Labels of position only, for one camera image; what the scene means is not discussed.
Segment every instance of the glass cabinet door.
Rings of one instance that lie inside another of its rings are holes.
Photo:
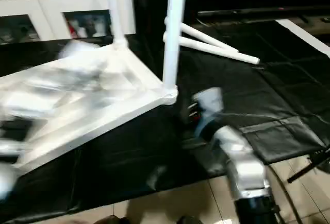
[[[57,39],[111,35],[108,0],[39,0]],[[135,33],[133,0],[117,0],[124,34]]]
[[[53,39],[38,0],[0,0],[0,44]]]
[[[109,10],[64,12],[72,38],[111,36]]]
[[[40,41],[29,16],[13,15],[0,17],[0,44]]]

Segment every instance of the white pvc pipe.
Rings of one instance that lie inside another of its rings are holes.
[[[163,40],[166,41],[167,39],[168,39],[168,36],[166,33],[164,33]],[[243,53],[237,53],[237,52],[230,51],[230,50],[224,50],[224,49],[221,49],[214,45],[209,45],[209,44],[206,44],[203,42],[191,40],[191,39],[184,38],[184,37],[180,37],[179,42],[180,42],[180,45],[182,45],[184,47],[193,48],[193,49],[204,51],[206,53],[211,53],[211,54],[215,54],[215,55],[219,55],[219,56],[223,56],[223,57],[227,57],[227,58],[236,59],[236,60],[243,61],[246,63],[258,64],[260,61],[259,58],[252,57],[250,55],[246,55]]]
[[[201,41],[204,41],[205,43],[208,43],[210,45],[214,45],[214,46],[217,46],[217,47],[220,47],[220,48],[223,48],[223,49],[227,49],[227,50],[231,50],[231,51],[236,51],[238,52],[237,49],[219,41],[219,40],[216,40],[215,38],[201,32],[201,31],[198,31],[197,29],[193,28],[193,27],[190,27],[184,23],[181,23],[181,31],[182,32],[185,32],[186,34],[190,35],[190,36],[193,36]]]
[[[111,28],[113,33],[113,42],[127,46],[127,40],[122,30],[117,0],[108,0],[109,13],[111,17]]]
[[[166,95],[176,90],[177,65],[179,57],[180,25],[183,19],[185,0],[168,0],[168,40],[165,42],[163,87]]]

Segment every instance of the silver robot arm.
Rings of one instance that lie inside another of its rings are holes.
[[[220,89],[200,92],[194,100],[190,113],[200,113],[195,134],[219,146],[227,156],[224,163],[240,223],[277,223],[264,164],[239,131],[216,118],[222,110]]]

